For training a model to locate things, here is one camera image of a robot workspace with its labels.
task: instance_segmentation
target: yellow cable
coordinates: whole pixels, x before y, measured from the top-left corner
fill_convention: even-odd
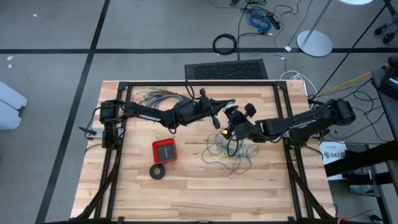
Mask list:
[[[342,83],[342,84],[340,84],[340,85],[338,85],[338,86],[336,86],[336,87],[331,88],[330,90],[324,91],[323,93],[319,94],[319,95],[317,96],[317,98],[318,98],[318,97],[321,97],[321,96],[325,96],[325,95],[328,94],[329,92],[335,91],[336,89],[341,88],[342,86],[345,86],[345,85],[347,85],[347,84],[356,82],[356,81],[360,80],[361,78],[364,78],[364,77],[366,77],[366,76],[368,76],[368,75],[370,75],[370,74],[371,74],[371,72],[365,73],[365,74],[361,75],[360,77],[354,78],[353,80],[344,82],[344,83]]]

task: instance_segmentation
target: white cable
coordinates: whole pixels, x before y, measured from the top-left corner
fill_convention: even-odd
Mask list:
[[[289,70],[289,71],[287,71],[287,72],[284,72],[284,73],[280,76],[280,79],[283,79],[284,75],[286,75],[286,74],[288,74],[288,73],[292,73],[292,72],[294,72],[295,75],[292,76],[290,79],[291,79],[291,80],[303,80],[303,82],[304,82],[304,89],[305,89],[305,93],[307,94],[307,96],[308,96],[307,87],[306,87],[306,85],[305,85],[305,80],[304,80],[304,79],[306,79],[306,81],[308,81],[308,82],[311,84],[313,90],[315,91],[315,94],[318,93],[318,90],[315,88],[315,85],[311,82],[311,80],[309,80],[305,75],[300,74],[298,71]]]

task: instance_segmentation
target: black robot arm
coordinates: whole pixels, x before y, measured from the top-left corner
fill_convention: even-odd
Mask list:
[[[206,96],[205,89],[200,90],[200,97],[191,100],[179,101],[170,110],[161,111],[158,109],[142,106],[134,102],[121,100],[108,100],[101,104],[99,121],[104,125],[103,148],[117,149],[121,147],[119,142],[118,123],[128,118],[142,118],[160,123],[172,134],[180,126],[186,126],[207,116],[211,116],[216,129],[220,128],[220,122],[216,115],[218,112],[233,105],[235,100],[213,100]]]
[[[229,126],[223,130],[226,139],[249,139],[253,142],[275,141],[285,133],[289,133],[293,145],[307,142],[309,137],[331,125],[349,125],[355,119],[355,113],[347,101],[342,99],[329,100],[324,105],[312,110],[296,114],[289,118],[257,120],[254,124],[247,116],[253,116],[256,109],[252,104],[245,107],[246,114],[236,108],[225,111]]]

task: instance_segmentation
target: wooden table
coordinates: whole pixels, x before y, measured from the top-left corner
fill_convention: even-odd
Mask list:
[[[296,114],[308,110],[302,82],[289,80],[287,84],[293,112]],[[104,100],[115,99],[117,87],[117,81],[103,82],[98,106]],[[166,88],[188,96],[184,86]],[[194,87],[197,95],[200,88]],[[143,94],[139,92],[146,89],[145,86],[135,86],[132,91],[133,100],[142,97]],[[247,103],[252,103],[257,113],[251,121],[277,117],[274,92],[270,86],[205,86],[205,89],[207,95],[216,100],[236,99],[241,110]],[[282,92],[280,97],[282,105],[285,105]],[[160,109],[169,109],[175,102],[175,99],[169,99],[161,104]],[[98,116],[99,111],[93,123],[95,128],[101,127]],[[222,111],[218,117],[221,126],[225,125],[226,117]],[[209,118],[187,127],[180,126],[175,135],[152,121],[128,119],[113,219],[124,216],[126,220],[147,221],[282,221],[287,220],[288,216],[294,217],[282,143],[258,144],[259,153],[252,158],[252,168],[238,175],[220,164],[206,164],[202,161],[201,154],[206,148],[208,135],[217,132]],[[175,139],[178,160],[165,165],[166,176],[162,180],[153,180],[149,176],[149,168],[154,163],[152,142],[166,138]],[[100,140],[89,141],[88,146],[99,142]],[[318,149],[315,141],[308,145]],[[71,217],[81,213],[98,190],[104,155],[105,149],[100,146],[93,147],[86,153]],[[310,190],[325,209],[334,215],[335,208],[321,156],[303,148],[302,157]],[[204,158],[208,161],[226,159],[209,154],[205,154]],[[241,165],[242,169],[247,166],[247,162]],[[303,216],[306,216],[303,195],[300,188],[297,188]],[[102,217],[105,216],[107,201],[105,195]]]

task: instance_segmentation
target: red box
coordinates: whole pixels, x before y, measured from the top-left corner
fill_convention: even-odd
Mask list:
[[[153,142],[152,150],[155,164],[162,164],[177,159],[177,150],[173,138]]]

